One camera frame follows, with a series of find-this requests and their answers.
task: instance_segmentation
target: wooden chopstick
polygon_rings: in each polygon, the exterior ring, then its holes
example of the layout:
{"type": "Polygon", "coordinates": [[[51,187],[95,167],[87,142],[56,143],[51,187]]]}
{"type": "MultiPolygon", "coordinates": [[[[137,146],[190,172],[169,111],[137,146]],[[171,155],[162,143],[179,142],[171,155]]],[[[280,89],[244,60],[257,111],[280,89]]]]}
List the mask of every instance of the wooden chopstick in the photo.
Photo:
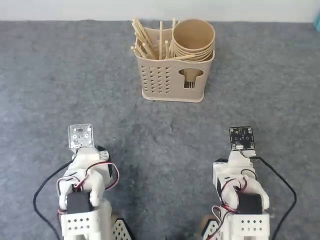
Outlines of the wooden chopstick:
{"type": "Polygon", "coordinates": [[[146,52],[149,54],[149,56],[152,59],[157,59],[154,52],[152,51],[152,49],[150,48],[150,46],[147,43],[142,43],[142,46],[144,47],[144,49],[146,50],[146,52]]]}
{"type": "Polygon", "coordinates": [[[142,49],[140,48],[140,46],[138,44],[135,45],[135,49],[138,51],[138,53],[144,58],[147,58],[147,55],[144,53],[144,51],[142,51],[142,49]]]}
{"type": "Polygon", "coordinates": [[[194,58],[196,55],[194,54],[188,54],[188,55],[184,55],[184,56],[176,56],[176,57],[173,57],[171,59],[173,60],[184,60],[184,59],[190,59],[190,58],[194,58]]]}
{"type": "Polygon", "coordinates": [[[153,43],[152,43],[152,41],[150,40],[150,37],[148,36],[145,28],[142,26],[141,22],[140,22],[138,19],[136,19],[136,18],[134,18],[133,21],[134,21],[134,23],[137,25],[137,27],[139,28],[139,30],[142,32],[144,38],[146,39],[146,43],[149,43],[150,46],[152,47],[153,43]]]}
{"type": "Polygon", "coordinates": [[[159,30],[159,60],[162,60],[162,30],[163,30],[163,22],[160,21],[160,30],[159,30]]]}
{"type": "Polygon", "coordinates": [[[168,59],[170,57],[170,50],[169,50],[169,42],[168,40],[164,41],[165,45],[165,59],[168,59]]]}
{"type": "Polygon", "coordinates": [[[145,38],[139,35],[139,33],[134,32],[134,35],[142,44],[147,42],[145,38]]]}
{"type": "Polygon", "coordinates": [[[173,58],[175,56],[174,52],[174,29],[176,26],[176,19],[172,19],[172,33],[171,33],[171,42],[170,42],[170,57],[173,58]]]}

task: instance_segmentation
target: utensil holder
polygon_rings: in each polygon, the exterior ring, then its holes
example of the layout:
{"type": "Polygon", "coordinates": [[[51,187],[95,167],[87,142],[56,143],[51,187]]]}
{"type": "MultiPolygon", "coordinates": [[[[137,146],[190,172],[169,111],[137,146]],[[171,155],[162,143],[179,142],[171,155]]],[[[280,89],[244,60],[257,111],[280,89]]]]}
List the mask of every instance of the utensil holder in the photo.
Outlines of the utensil holder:
{"type": "MultiPolygon", "coordinates": [[[[147,27],[144,29],[152,41],[153,49],[159,55],[159,30],[147,27]]],[[[171,28],[162,31],[162,39],[163,43],[165,40],[171,42],[171,28]]],[[[162,56],[165,57],[165,47],[162,49],[162,56]]],[[[214,48],[211,58],[201,62],[175,59],[152,60],[136,55],[142,82],[142,96],[145,99],[156,101],[201,102],[214,58],[214,48]],[[195,76],[194,80],[185,79],[184,70],[190,71],[190,69],[198,70],[196,72],[202,74],[195,76]]]]}

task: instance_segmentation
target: red wire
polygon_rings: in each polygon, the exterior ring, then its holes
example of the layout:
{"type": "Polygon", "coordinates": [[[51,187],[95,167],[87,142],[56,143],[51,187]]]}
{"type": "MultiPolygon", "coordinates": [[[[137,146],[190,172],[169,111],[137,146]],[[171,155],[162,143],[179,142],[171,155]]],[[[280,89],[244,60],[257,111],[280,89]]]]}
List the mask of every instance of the red wire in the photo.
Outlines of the red wire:
{"type": "MultiPolygon", "coordinates": [[[[85,182],[85,180],[86,180],[86,177],[87,177],[87,175],[88,175],[88,171],[89,171],[90,168],[93,168],[93,167],[98,166],[98,165],[103,165],[103,164],[114,164],[114,163],[112,163],[112,162],[110,162],[110,161],[100,161],[100,162],[96,162],[96,163],[90,165],[90,166],[85,170],[85,175],[84,175],[85,177],[84,177],[84,179],[82,179],[81,182],[79,182],[79,184],[78,184],[75,188],[76,188],[76,189],[79,189],[79,188],[84,184],[84,182],[85,182]]],[[[116,169],[115,172],[116,172],[116,179],[115,179],[115,181],[114,181],[111,185],[107,186],[107,187],[105,188],[105,190],[108,190],[108,189],[113,188],[113,187],[118,183],[118,181],[119,181],[119,173],[118,173],[117,169],[116,169]]]]}

